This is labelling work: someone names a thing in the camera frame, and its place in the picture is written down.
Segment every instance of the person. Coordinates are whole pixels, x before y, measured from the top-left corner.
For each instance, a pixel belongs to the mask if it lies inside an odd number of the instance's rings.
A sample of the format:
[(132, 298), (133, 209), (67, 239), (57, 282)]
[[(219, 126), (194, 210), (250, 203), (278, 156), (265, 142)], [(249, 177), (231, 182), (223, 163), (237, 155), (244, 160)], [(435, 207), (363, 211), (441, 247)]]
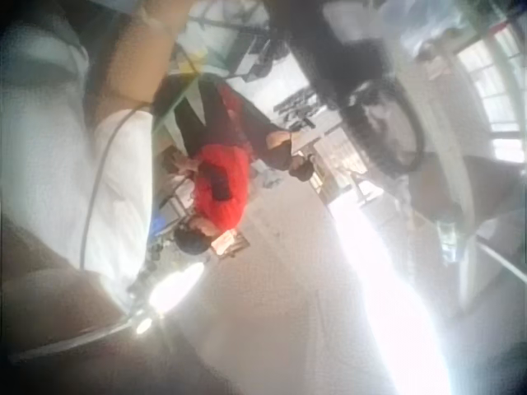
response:
[(271, 123), (261, 111), (226, 83), (222, 83), (220, 89), (230, 116), (247, 137), (255, 157), (272, 169), (287, 171), (302, 182), (308, 181), (315, 167), (310, 157), (291, 153), (293, 132)]
[(184, 173), (194, 180), (194, 211), (175, 230), (174, 240), (185, 253), (203, 253), (213, 240), (241, 220), (249, 187), (250, 158), (234, 132), (234, 124), (214, 83), (198, 82), (204, 121), (185, 99), (176, 109), (187, 156), (171, 146), (161, 153), (169, 174)]
[[(311, 178), (315, 167), (310, 157), (291, 153), (293, 132), (283, 130), (271, 123), (261, 111), (221, 78), (206, 76), (204, 84), (209, 86), (210, 91), (219, 92), (221, 97), (220, 100), (215, 100), (213, 105), (208, 106), (208, 111), (226, 111), (233, 124), (229, 130), (237, 134), (238, 141), (248, 151), (252, 160), (260, 159), (272, 169), (288, 171), (290, 176), (302, 182)], [(171, 92), (177, 91), (182, 85), (184, 85), (182, 76), (169, 76), (163, 81), (157, 102), (160, 112), (166, 107), (167, 98), (173, 95)], [(186, 100), (175, 109), (175, 119), (182, 132), (198, 122), (196, 113)], [(218, 130), (220, 128), (214, 128), (211, 132), (215, 133)]]
[(58, 3), (24, 4), (2, 37), (2, 217), (72, 267), (99, 274), (111, 295), (126, 290), (144, 262), (148, 106), (193, 4), (144, 0), (129, 17), (97, 97), (94, 130), (83, 109), (89, 59)]

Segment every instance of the black pants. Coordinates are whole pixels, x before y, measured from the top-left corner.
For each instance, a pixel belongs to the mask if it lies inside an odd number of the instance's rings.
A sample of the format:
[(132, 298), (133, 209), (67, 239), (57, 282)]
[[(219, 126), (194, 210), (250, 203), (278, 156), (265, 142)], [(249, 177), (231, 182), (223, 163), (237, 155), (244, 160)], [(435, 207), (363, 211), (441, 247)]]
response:
[[(165, 113), (174, 98), (189, 82), (190, 78), (185, 76), (167, 77), (156, 96), (155, 115), (160, 116)], [(217, 84), (218, 81), (210, 76), (201, 77), (198, 81), (205, 124), (201, 122), (186, 98), (174, 110), (175, 121), (180, 128), (189, 157), (196, 156), (207, 144), (240, 145), (240, 139), (236, 135), (234, 124), (229, 118)]]

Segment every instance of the white sleeve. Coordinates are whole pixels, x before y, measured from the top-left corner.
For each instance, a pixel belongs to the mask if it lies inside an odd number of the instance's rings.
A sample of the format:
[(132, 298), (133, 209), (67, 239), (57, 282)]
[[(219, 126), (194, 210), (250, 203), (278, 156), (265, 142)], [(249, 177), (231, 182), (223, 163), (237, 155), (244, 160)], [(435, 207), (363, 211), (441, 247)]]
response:
[[(130, 111), (133, 110), (112, 114), (97, 127), (99, 163), (116, 128)], [(149, 213), (152, 207), (152, 120), (151, 114), (139, 110), (121, 125), (111, 142), (101, 180), (117, 197), (128, 199), (136, 207), (147, 207)]]
[[(100, 158), (130, 110), (110, 115), (95, 130)], [(152, 116), (133, 114), (110, 143), (88, 237), (86, 268), (126, 289), (144, 263), (152, 214)]]

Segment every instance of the sunlight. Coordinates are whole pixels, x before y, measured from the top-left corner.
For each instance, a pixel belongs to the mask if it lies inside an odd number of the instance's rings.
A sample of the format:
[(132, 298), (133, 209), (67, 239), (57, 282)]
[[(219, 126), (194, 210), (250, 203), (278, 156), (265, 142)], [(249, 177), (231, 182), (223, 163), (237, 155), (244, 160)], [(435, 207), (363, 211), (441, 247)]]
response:
[(450, 381), (428, 312), (395, 274), (388, 251), (352, 196), (329, 204), (344, 254), (359, 276), (382, 358), (401, 395), (447, 395)]

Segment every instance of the hand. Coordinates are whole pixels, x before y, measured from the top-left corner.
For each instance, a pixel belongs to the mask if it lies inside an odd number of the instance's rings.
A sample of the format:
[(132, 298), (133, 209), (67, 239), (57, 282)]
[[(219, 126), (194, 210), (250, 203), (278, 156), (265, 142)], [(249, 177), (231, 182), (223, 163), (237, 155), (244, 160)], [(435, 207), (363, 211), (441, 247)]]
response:
[(178, 169), (179, 174), (186, 171), (198, 171), (199, 160), (192, 160), (185, 156), (181, 151), (172, 154), (172, 164)]

